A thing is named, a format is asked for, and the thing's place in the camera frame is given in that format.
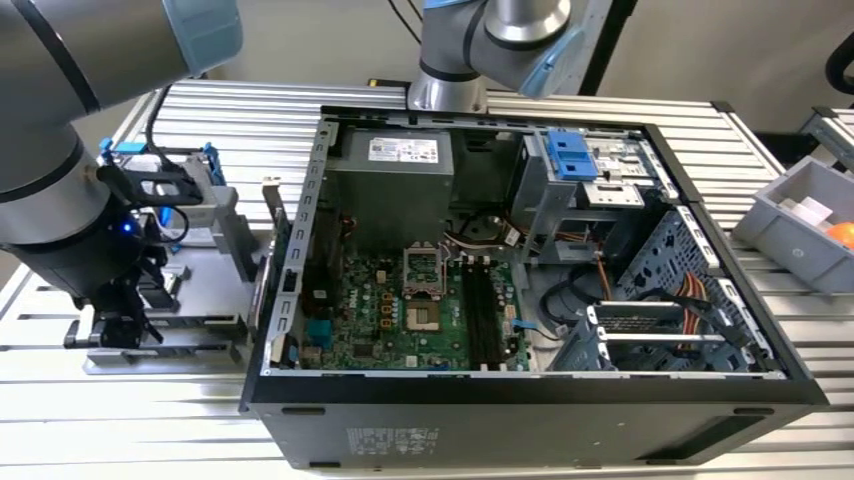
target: metal rail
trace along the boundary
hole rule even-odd
[[[156,124],[158,142],[194,147],[212,141],[239,211],[270,228],[262,181],[282,179],[286,210],[295,202],[320,105],[402,108],[401,89],[190,81],[172,90]],[[151,102],[140,100],[118,140],[140,140]],[[497,115],[650,122],[659,126],[706,199],[730,230],[751,195],[780,175],[741,120],[706,102],[553,97],[533,102],[493,93]],[[854,124],[854,113],[841,114]],[[829,411],[800,420],[697,468],[519,471],[330,472],[383,478],[774,479],[854,477],[854,297],[821,296],[758,252],[734,243],[749,274],[820,379]],[[182,475],[292,478],[260,422],[242,418],[240,374],[87,376],[86,352],[59,342],[74,319],[67,295],[19,270],[0,293],[0,465],[3,478],[104,478]]]
[[[816,110],[802,131],[818,139],[842,166],[854,171],[854,110]]]

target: green circuit board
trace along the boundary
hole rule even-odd
[[[463,265],[459,261],[450,261],[447,265],[442,299],[407,299],[402,295],[402,254],[347,257],[340,304],[332,320],[332,344],[320,355],[302,359],[303,367],[324,370],[471,370]],[[430,272],[433,267],[425,264],[418,271]],[[506,315],[507,310],[519,312],[509,265],[494,264],[490,278],[497,296],[495,321],[505,364],[507,370],[527,370],[525,337],[514,333]],[[515,352],[507,351],[509,342],[515,342]]]

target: white wall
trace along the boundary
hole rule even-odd
[[[751,128],[796,130],[854,102],[824,73],[853,30],[853,0],[639,0],[599,95],[726,100]]]
[[[418,18],[398,0],[415,31]],[[240,56],[216,78],[276,83],[365,85],[413,80],[419,46],[386,0],[240,0]]]

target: blue plastic clip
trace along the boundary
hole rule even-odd
[[[207,155],[208,163],[211,164],[211,180],[214,181],[214,185],[219,187],[227,186],[223,166],[219,163],[219,150],[216,150],[211,142],[206,143],[204,147],[202,147],[202,153]]]
[[[599,169],[581,133],[550,130],[546,149],[558,166],[555,172],[561,180],[589,182],[597,179]]]
[[[537,330],[537,324],[534,322],[525,322],[518,319],[514,319],[513,326],[518,328],[523,328],[525,330]]]
[[[147,149],[144,143],[122,142],[116,145],[115,151],[123,155],[142,155]]]
[[[107,165],[115,165],[116,163],[115,158],[112,156],[111,148],[112,148],[112,138],[106,137],[102,140],[102,143],[99,143],[98,149],[100,150],[100,155]]]

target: black ram slot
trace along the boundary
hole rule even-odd
[[[473,370],[479,370],[483,364],[490,370],[498,370],[502,363],[495,302],[490,267],[481,263],[463,265],[463,308]]]

